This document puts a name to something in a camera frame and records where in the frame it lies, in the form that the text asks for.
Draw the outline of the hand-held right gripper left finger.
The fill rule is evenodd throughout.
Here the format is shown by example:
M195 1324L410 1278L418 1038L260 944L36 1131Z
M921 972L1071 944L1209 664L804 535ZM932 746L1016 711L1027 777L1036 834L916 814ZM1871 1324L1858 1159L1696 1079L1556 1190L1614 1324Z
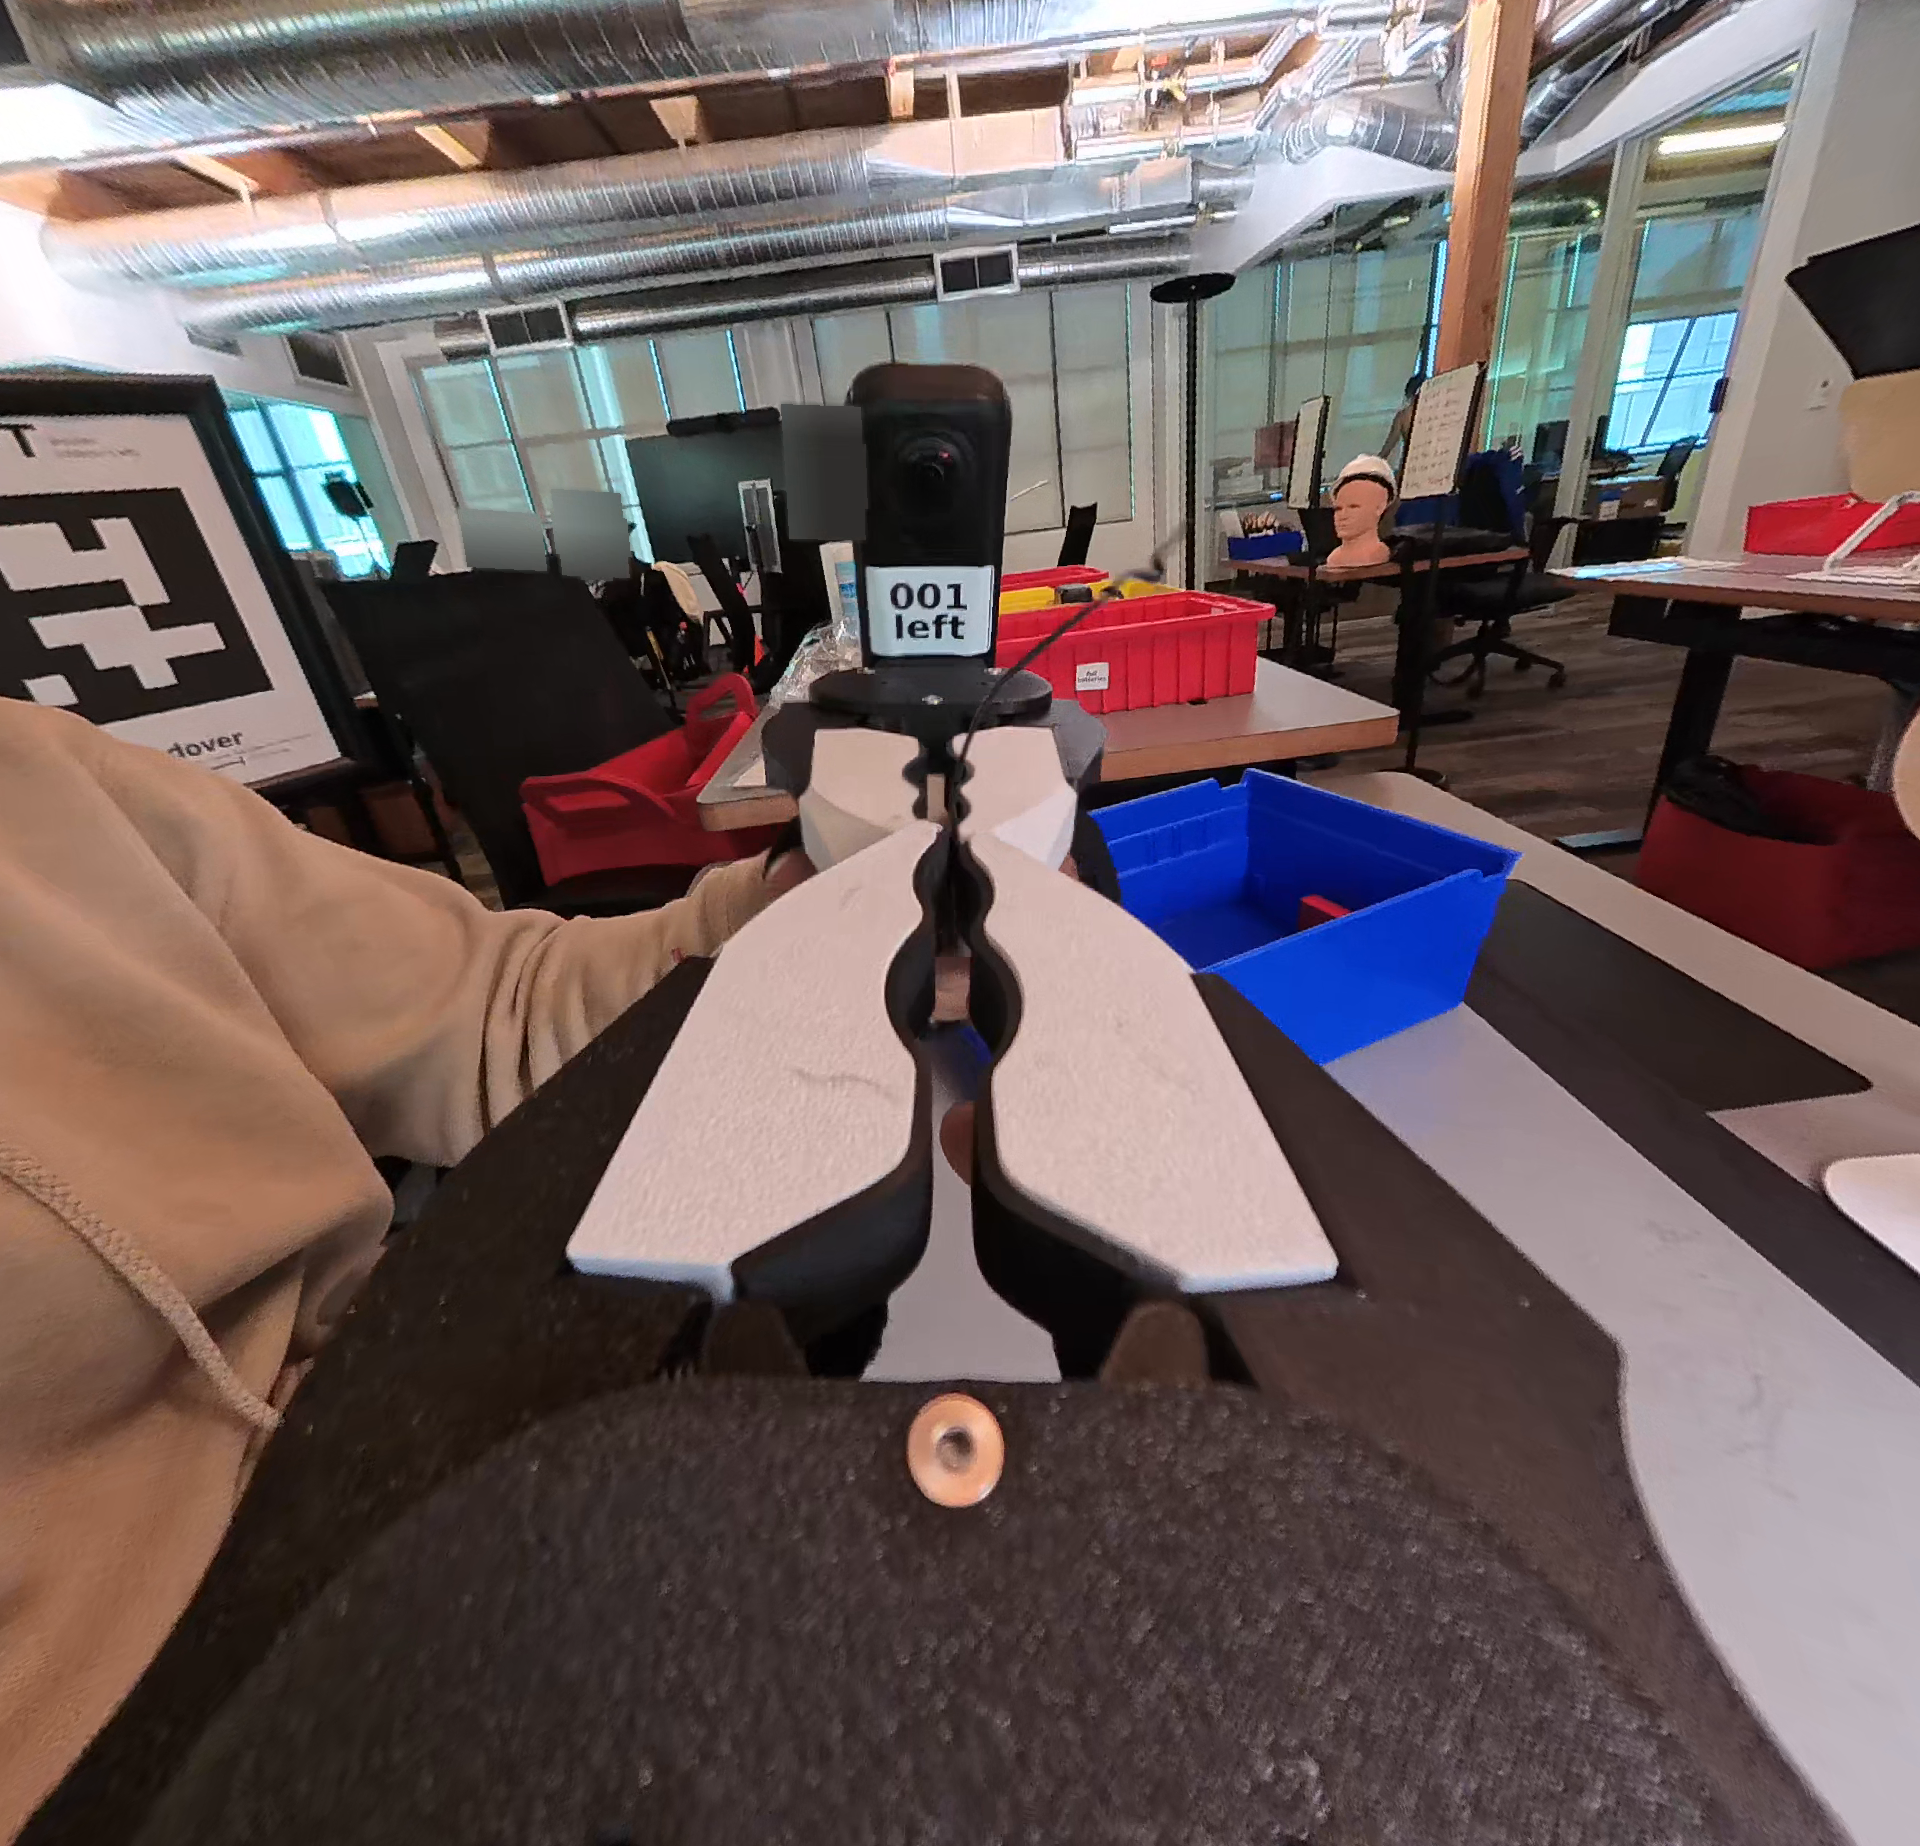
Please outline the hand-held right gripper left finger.
M932 1008L948 835L906 820L761 909L710 960L568 1237L588 1278L852 1333L932 1230Z

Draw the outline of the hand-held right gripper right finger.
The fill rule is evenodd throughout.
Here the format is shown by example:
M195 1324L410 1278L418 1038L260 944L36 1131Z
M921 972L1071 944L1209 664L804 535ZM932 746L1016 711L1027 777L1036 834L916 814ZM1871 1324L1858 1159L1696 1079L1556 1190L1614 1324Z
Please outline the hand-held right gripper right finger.
M953 851L987 1044L972 1111L972 1255L1101 1368L1134 1307L1314 1287L1336 1249L1158 936L1003 834Z

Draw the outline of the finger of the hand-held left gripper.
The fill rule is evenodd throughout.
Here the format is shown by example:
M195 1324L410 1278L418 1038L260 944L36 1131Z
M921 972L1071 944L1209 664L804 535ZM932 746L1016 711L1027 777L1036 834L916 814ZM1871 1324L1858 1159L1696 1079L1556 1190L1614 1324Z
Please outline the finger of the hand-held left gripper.
M926 816L926 755L911 733L818 731L814 735L799 827L815 872L911 834L918 849L941 841Z
M963 841L992 841L1060 872L1079 820L1079 792L1050 731L984 731L963 755Z

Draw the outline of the blue plastic bin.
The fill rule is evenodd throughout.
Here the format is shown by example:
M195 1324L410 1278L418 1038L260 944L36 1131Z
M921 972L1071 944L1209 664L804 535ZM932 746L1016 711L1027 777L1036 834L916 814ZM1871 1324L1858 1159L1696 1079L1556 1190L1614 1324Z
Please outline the blue plastic bin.
M1092 824L1122 908L1321 1066L1460 1004L1519 866L1512 849L1267 774ZM1296 936L1304 896L1353 914Z

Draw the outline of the person's left forearm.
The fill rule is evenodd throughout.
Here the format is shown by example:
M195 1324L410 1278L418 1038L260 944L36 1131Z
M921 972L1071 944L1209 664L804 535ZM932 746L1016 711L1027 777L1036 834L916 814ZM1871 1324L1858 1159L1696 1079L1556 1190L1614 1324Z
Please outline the person's left forearm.
M436 872L285 829L227 887L223 936L373 1156L453 1167L684 960L777 897L766 853L656 909L488 909Z

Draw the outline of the clear plastic bag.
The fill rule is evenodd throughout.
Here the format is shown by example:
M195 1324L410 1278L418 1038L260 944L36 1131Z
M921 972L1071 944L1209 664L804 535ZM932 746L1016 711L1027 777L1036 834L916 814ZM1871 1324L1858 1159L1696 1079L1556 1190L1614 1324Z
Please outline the clear plastic bag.
M828 622L809 626L780 680L766 692L766 709L806 704L814 683L864 667L860 633L855 623Z

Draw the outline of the yellow plastic bin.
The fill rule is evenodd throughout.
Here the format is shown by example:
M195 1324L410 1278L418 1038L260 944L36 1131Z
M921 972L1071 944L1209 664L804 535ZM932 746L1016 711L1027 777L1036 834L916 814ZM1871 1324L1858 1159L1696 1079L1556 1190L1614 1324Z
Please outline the yellow plastic bin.
M999 588L998 616L1027 616L1042 611L1079 607L1079 605L1106 605L1111 598L1147 598L1177 593L1177 586L1164 586L1158 581L1048 581L1044 575L1019 576L1016 586Z

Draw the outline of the large red tote bin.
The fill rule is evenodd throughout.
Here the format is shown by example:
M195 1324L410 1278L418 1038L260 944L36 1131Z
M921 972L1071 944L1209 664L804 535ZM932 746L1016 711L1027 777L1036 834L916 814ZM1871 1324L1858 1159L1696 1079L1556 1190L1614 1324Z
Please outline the large red tote bin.
M1244 698L1274 613L1228 593L1118 593L1036 613L1025 669L1086 713Z

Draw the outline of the large black monitor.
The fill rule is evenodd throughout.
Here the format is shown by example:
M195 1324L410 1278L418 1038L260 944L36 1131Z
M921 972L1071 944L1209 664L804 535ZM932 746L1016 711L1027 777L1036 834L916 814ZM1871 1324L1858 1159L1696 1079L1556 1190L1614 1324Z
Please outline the large black monitor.
M676 418L622 440L647 558L688 561L692 535L748 552L748 514L773 500L791 544L865 535L865 446L858 405L780 405Z

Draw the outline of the black floor lamp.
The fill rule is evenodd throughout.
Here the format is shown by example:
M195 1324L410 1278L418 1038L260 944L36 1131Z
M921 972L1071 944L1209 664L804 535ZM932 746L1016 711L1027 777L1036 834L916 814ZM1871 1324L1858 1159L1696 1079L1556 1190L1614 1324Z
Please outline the black floor lamp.
M1163 576L1177 564L1172 581L1181 593L1198 588L1202 572L1198 569L1198 405L1199 405L1199 351L1202 351L1202 311L1213 299L1234 287L1231 271L1188 271L1154 284L1149 299L1167 311L1177 325L1177 528L1158 549Z

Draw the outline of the mannequin head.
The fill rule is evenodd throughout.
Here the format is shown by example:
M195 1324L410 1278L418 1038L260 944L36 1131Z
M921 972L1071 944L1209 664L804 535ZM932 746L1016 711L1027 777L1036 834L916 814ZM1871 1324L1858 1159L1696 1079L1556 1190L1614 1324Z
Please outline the mannequin head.
M1392 564L1385 528L1398 503L1398 477L1385 456L1354 456L1332 485L1332 552L1325 575L1336 581L1380 576Z

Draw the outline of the wooden top desk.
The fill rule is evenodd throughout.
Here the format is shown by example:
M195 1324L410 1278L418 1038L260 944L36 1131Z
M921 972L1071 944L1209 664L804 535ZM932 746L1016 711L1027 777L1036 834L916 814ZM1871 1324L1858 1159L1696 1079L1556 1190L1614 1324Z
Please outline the wooden top desk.
M1310 616L1317 605L1326 605L1343 586L1396 586L1398 593L1398 639L1392 659L1392 711L1398 713L1398 769L1408 777L1425 777L1429 783L1442 783L1437 769L1425 766L1421 741L1427 728L1457 728L1471 719L1471 709L1427 709L1427 683L1439 667L1442 656L1437 653L1437 597L1452 586L1452 581L1478 582L1494 581L1502 582L1500 598L1505 607L1519 598L1526 575L1532 572L1532 558L1524 545L1500 545L1481 552L1432 552L1417 554L1408 544L1392 545L1392 564L1380 576L1363 581L1336 581L1325 575L1325 561L1311 554L1296 554L1287 561L1236 564L1228 558L1228 575L1234 582L1265 581L1274 586L1298 586L1304 593L1282 597L1282 622L1284 622L1284 664L1306 669L1310 667Z
M1882 564L1837 581L1789 558L1551 569L1571 586L1603 586L1609 633L1684 653L1647 800L1673 769L1710 751L1738 659L1849 675L1918 692L1918 572Z

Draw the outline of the black office chair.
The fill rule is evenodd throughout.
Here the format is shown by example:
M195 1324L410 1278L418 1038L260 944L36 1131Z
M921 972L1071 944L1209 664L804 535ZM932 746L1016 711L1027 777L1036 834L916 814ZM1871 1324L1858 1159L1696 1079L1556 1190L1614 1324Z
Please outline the black office chair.
M1537 528L1526 467L1516 446L1474 453L1457 482L1457 549L1442 564L1429 598L1427 680L1465 701L1487 692L1497 659L1519 675L1545 675L1566 687L1566 667L1516 639L1516 623L1556 611L1571 588L1549 581L1545 558L1560 535L1559 514Z

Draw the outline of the framed marker poster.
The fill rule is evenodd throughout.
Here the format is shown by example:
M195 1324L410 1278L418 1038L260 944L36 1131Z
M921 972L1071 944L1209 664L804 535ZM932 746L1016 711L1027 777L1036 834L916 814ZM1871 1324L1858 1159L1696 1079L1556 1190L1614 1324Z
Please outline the framed marker poster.
M4 372L4 698L257 792L368 755L216 379Z

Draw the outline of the black rectangular panel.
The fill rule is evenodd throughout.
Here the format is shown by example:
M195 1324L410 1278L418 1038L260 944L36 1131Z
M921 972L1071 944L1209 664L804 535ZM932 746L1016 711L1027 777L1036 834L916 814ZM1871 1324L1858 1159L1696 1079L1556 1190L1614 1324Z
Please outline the black rectangular panel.
M1786 275L1851 379L1918 372L1918 237L1918 223L1896 227Z

